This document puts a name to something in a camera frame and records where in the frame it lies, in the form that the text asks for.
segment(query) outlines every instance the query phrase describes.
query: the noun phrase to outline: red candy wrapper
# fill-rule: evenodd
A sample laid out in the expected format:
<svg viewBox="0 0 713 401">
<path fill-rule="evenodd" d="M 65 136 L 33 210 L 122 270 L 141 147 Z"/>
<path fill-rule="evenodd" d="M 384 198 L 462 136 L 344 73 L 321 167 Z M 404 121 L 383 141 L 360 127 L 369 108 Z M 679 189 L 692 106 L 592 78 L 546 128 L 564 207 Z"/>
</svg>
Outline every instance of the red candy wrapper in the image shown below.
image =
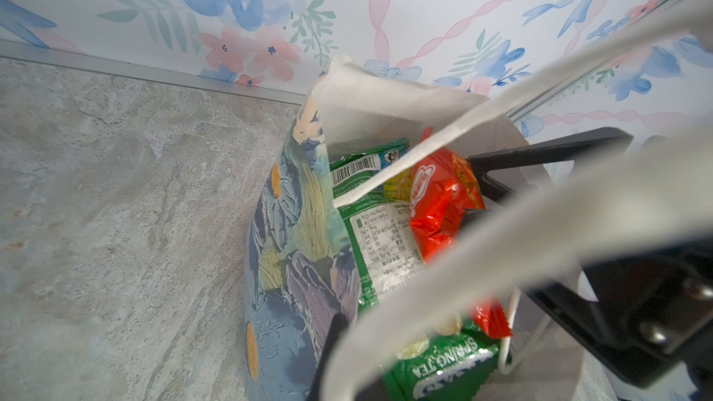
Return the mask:
<svg viewBox="0 0 713 401">
<path fill-rule="evenodd" d="M 421 140 L 432 133 L 432 127 L 426 129 Z M 426 263 L 456 243 L 466 209 L 485 208 L 471 165 L 451 150 L 443 147 L 414 168 L 411 229 Z M 474 306 L 471 317 L 493 339 L 512 335 L 503 308 L 495 299 Z"/>
</svg>

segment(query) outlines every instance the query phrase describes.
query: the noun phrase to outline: metal screw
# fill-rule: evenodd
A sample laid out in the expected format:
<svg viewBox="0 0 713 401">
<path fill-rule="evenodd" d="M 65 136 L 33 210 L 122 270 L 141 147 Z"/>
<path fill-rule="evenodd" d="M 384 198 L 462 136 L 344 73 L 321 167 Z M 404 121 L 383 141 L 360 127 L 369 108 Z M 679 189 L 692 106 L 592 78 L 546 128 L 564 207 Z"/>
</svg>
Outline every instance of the metal screw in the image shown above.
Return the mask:
<svg viewBox="0 0 713 401">
<path fill-rule="evenodd" d="M 693 278 L 688 278 L 683 282 L 683 288 L 686 294 L 694 300 L 711 300 L 713 299 L 713 288 L 701 281 Z"/>
<path fill-rule="evenodd" d="M 660 325 L 648 320 L 644 320 L 639 324 L 639 333 L 648 342 L 656 345 L 663 345 L 669 339 Z"/>
</svg>

